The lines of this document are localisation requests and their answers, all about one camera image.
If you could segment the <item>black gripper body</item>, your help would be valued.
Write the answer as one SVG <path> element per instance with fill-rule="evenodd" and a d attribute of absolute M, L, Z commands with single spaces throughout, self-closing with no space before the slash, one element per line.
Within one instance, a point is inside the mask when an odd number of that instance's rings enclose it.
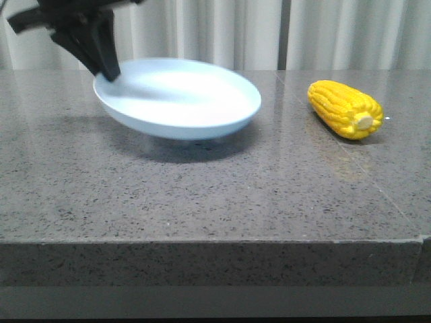
<path fill-rule="evenodd" d="M 103 9 L 112 9 L 141 1 L 38 1 L 36 7 L 15 13 L 7 18 L 12 30 L 19 34 L 41 26 L 54 28 L 64 26 L 81 17 L 85 20 Z"/>

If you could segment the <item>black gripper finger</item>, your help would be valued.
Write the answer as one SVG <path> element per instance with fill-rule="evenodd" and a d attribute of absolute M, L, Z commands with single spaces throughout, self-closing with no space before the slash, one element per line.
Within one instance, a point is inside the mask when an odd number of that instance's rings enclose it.
<path fill-rule="evenodd" d="M 100 72 L 98 52 L 89 34 L 77 36 L 72 32 L 57 30 L 51 34 L 51 39 L 73 55 L 92 75 Z"/>
<path fill-rule="evenodd" d="M 121 70 L 114 43 L 113 11 L 97 11 L 88 18 L 87 27 L 87 68 L 93 75 L 101 73 L 108 81 L 114 81 L 121 74 Z"/>

